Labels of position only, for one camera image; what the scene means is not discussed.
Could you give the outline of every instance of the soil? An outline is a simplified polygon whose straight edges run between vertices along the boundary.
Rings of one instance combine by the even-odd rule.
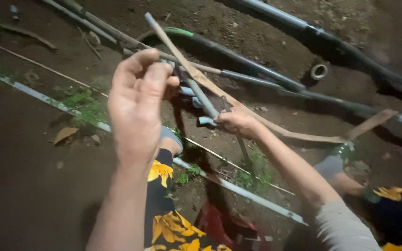
[[[329,74],[310,87],[311,91],[402,113],[402,99],[379,92],[379,84],[374,83],[366,73],[334,65],[276,27],[223,3],[214,0],[79,2],[92,14],[131,37],[138,37],[149,30],[143,14],[151,12],[162,26],[202,34],[296,80],[300,80],[317,62],[325,63],[329,67]],[[110,77],[122,60],[120,50],[115,45],[102,39],[98,49],[103,60],[99,60],[82,41],[76,22],[40,1],[0,0],[0,20],[5,23],[12,22],[9,12],[11,4],[20,10],[21,21],[17,26],[46,38],[58,50],[52,52],[31,38],[7,32],[0,34],[1,46],[81,82],[98,82],[109,88]],[[312,25],[333,31],[344,40],[363,48],[377,61],[402,73],[402,1],[270,0],[269,4]],[[217,55],[210,57],[201,53],[196,46],[175,42],[192,61],[217,68],[243,70]],[[2,50],[0,68],[4,74],[51,97],[57,96],[52,90],[54,86],[77,87],[72,81]],[[39,80],[29,83],[25,73],[35,73]],[[212,74],[207,76],[262,117],[293,132],[335,136],[361,122],[347,118],[345,111],[280,98],[268,89]],[[178,126],[188,138],[233,163],[242,162],[234,136],[209,128],[198,128],[196,118],[202,112],[190,108],[187,100],[176,100],[174,105],[169,102],[163,105],[163,123],[170,127]],[[177,123],[174,114],[178,111],[182,113],[182,121]],[[70,145],[53,147],[50,141],[67,125],[69,116],[0,83],[0,249],[84,247],[97,205],[108,189],[115,156],[110,135],[94,128],[81,130],[78,139]],[[92,134],[102,138],[100,145],[90,140]],[[282,140],[311,164],[319,162],[330,147]],[[217,158],[192,145],[185,147],[183,158],[187,162],[198,163],[203,169],[213,168],[228,176],[222,178],[236,182],[234,168],[223,165]],[[402,140],[381,127],[359,137],[356,150],[356,159],[371,169],[367,185],[402,187]],[[273,184],[290,189],[276,169],[269,168],[269,165],[267,168]],[[182,170],[175,167],[175,172],[178,175]],[[280,250],[286,242],[292,241],[288,236],[297,226],[293,220],[228,190],[218,189],[200,177],[176,186],[173,194],[178,198],[176,207],[192,222],[207,198],[222,194],[222,203],[227,204],[233,214],[255,222],[265,235],[274,237],[273,250]],[[299,199],[284,192],[268,188],[260,195],[295,213],[302,211]]]

